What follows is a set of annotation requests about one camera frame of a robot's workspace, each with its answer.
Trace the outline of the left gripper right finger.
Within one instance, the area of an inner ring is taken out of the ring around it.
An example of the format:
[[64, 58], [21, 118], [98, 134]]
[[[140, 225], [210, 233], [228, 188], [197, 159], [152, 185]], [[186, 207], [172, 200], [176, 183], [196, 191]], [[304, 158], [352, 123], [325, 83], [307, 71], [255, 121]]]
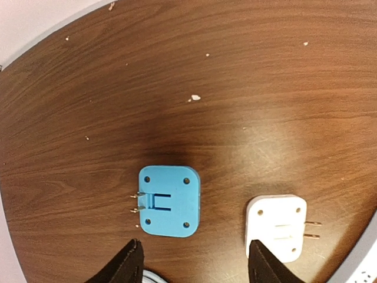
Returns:
[[259, 240], [252, 240], [249, 245], [248, 270], [251, 283], [300, 283], [300, 278]]

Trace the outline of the cyan adapter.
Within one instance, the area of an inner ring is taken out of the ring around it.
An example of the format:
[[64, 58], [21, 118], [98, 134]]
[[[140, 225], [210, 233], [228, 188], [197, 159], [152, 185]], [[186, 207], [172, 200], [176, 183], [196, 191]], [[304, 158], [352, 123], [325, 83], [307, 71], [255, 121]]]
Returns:
[[142, 230], [150, 235], [187, 238], [200, 223], [201, 180], [189, 166], [150, 165], [138, 174], [131, 195]]

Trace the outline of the white round travel adapter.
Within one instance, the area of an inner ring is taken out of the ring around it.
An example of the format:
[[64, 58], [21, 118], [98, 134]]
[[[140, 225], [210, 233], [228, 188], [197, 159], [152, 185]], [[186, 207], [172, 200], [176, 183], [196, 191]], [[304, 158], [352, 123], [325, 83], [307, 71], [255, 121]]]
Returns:
[[305, 238], [318, 239], [306, 234], [307, 202], [296, 195], [261, 195], [253, 198], [246, 208], [245, 247], [249, 256], [251, 241], [259, 240], [280, 262], [297, 260]]

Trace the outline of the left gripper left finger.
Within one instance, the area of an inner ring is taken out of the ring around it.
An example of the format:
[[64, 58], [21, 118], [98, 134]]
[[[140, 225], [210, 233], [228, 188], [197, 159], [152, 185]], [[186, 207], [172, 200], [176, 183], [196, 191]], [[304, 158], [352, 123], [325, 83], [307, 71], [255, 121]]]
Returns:
[[144, 251], [138, 239], [132, 239], [87, 283], [141, 283]]

